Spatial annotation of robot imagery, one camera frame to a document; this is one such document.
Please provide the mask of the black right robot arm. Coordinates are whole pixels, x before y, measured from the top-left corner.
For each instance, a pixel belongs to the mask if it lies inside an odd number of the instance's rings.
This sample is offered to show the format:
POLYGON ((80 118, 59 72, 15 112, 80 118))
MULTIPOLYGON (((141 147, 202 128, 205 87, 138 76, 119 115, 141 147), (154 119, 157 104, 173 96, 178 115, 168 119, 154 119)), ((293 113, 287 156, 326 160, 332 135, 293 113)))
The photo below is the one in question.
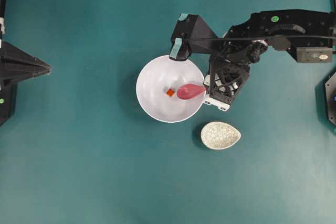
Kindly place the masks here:
POLYGON ((208 38, 209 70, 204 103, 227 111, 269 47, 297 63, 328 63, 335 46, 335 12, 290 9, 253 13, 222 38, 208 38))

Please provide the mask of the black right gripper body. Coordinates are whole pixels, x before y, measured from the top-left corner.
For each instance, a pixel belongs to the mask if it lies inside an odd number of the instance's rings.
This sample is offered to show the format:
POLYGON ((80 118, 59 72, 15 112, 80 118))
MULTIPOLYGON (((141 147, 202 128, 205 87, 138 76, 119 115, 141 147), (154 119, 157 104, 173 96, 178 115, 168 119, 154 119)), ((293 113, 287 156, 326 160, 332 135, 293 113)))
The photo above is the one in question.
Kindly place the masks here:
POLYGON ((250 65, 239 65, 224 60, 211 60, 204 78, 206 88, 204 104, 221 111, 230 109, 237 95, 249 78, 250 65))

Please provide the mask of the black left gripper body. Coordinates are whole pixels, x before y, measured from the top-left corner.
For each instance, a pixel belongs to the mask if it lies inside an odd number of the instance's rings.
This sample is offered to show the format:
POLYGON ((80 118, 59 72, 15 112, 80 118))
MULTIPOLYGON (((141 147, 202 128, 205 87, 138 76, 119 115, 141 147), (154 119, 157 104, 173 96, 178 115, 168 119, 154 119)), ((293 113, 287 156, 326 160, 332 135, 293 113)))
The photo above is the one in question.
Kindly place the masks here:
POLYGON ((1 40, 1 124, 14 114, 17 84, 50 73, 50 65, 1 40))

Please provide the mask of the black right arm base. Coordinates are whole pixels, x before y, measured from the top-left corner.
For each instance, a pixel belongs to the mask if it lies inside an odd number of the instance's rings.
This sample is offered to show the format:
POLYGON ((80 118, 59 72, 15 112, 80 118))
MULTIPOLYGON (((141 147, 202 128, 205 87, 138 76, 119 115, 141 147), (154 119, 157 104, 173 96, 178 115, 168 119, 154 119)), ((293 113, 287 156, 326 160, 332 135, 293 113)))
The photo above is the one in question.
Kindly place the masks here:
POLYGON ((335 126, 335 71, 327 76, 323 82, 325 112, 328 121, 335 126))

